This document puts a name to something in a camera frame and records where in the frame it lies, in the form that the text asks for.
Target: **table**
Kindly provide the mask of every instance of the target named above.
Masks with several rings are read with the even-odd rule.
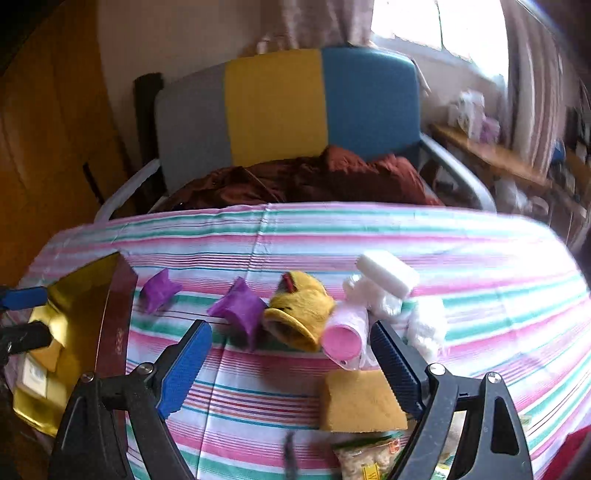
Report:
[[[525,164],[519,156],[500,145],[489,145],[474,142],[466,134],[447,125],[434,124],[431,126],[433,138],[446,147],[448,144],[459,148],[469,156],[469,160],[484,170],[485,175],[481,180],[491,186],[494,177],[511,177],[521,186],[531,186],[541,189],[542,192],[551,187],[552,182],[529,165]]]
[[[269,299],[289,269],[314,275],[342,300],[342,281],[368,248],[387,249],[419,272],[412,297],[443,299],[450,327],[440,361],[452,373],[503,375],[518,411],[531,417],[526,435],[540,478],[566,435],[590,423],[591,407],[591,296],[564,244],[540,223],[375,203],[157,213],[58,233],[20,286],[50,284],[121,251],[138,273],[128,371],[154,361],[194,319],[206,319],[214,331],[183,408],[167,421],[196,478],[282,480],[285,434],[295,430],[299,478],[336,480],[332,437],[317,427],[323,375],[338,367],[321,353],[272,340],[246,352],[207,308],[238,275]],[[147,315],[138,307],[139,291],[164,267],[183,291],[165,310]],[[412,304],[412,298],[405,303],[405,313]],[[10,319],[28,316],[12,312]],[[404,333],[404,316],[396,327]],[[14,382],[14,359],[7,377]],[[128,436],[134,474],[147,480],[130,428]]]

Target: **yellow plush toy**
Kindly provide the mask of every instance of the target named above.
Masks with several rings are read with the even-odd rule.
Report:
[[[320,335],[335,301],[311,275],[290,271],[281,277],[279,287],[263,315],[263,326],[284,344],[303,350],[320,350]]]

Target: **white label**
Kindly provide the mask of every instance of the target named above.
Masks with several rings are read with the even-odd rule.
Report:
[[[22,369],[22,384],[43,398],[47,396],[47,370],[28,355]]]

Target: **windowsill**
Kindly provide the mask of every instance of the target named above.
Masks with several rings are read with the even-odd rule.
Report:
[[[431,60],[446,63],[454,67],[469,69],[473,71],[476,75],[479,75],[480,77],[484,78],[485,80],[494,82],[491,78],[484,75],[481,69],[478,68],[478,66],[474,65],[471,61],[463,60],[459,57],[456,57],[447,50],[435,50],[434,48],[427,47],[426,45],[413,43],[411,41],[403,40],[402,38],[380,37],[379,35],[373,32],[371,34],[371,41],[374,42],[380,48],[399,51],[400,53],[404,53],[410,57],[414,55],[420,55],[423,57],[427,57]]]

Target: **chair armrest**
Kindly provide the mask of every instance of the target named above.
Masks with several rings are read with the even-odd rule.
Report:
[[[95,223],[108,222],[117,208],[121,207],[134,192],[143,184],[148,178],[154,175],[160,168],[160,160],[155,158],[148,162],[140,171],[137,171],[133,177],[126,181],[96,212]]]
[[[495,201],[491,193],[462,162],[428,135],[421,134],[420,146],[446,169],[460,187],[464,187],[474,195],[479,210],[496,213]]]

